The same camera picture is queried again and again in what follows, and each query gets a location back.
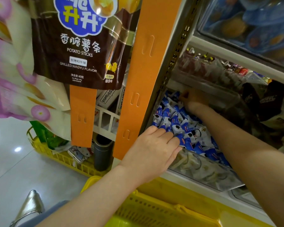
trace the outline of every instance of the white tiled floor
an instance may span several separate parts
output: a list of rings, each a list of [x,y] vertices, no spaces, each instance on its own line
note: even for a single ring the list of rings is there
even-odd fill
[[[32,189],[48,209],[77,196],[87,180],[36,153],[26,137],[29,127],[26,121],[0,119],[0,227],[9,226]]]

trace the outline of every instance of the hand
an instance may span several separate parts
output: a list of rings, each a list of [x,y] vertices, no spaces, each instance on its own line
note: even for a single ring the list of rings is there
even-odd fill
[[[167,170],[182,149],[179,144],[173,133],[151,126],[137,138],[119,165],[125,167],[138,187]]]
[[[202,107],[208,107],[208,98],[205,93],[194,88],[184,91],[179,100],[184,103],[187,111],[197,116]]]

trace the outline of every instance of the silver shoe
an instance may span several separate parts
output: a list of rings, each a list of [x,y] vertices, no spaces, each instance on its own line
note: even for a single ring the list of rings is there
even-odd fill
[[[41,214],[42,212],[44,212],[44,205],[40,195],[37,193],[37,191],[31,190],[22,204],[15,220],[12,221],[9,227],[15,227],[22,218],[31,213]]]

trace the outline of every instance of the gray tumbler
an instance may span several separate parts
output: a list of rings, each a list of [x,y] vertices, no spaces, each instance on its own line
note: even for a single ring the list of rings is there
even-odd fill
[[[113,146],[114,141],[99,134],[96,136],[94,143],[94,166],[97,171],[105,171],[109,167]]]

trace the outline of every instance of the orange shelf divider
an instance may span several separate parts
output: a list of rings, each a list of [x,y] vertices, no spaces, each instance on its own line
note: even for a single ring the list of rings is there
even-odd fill
[[[97,89],[70,85],[72,145],[91,147]]]
[[[182,0],[142,0],[113,156],[122,159],[139,135]]]

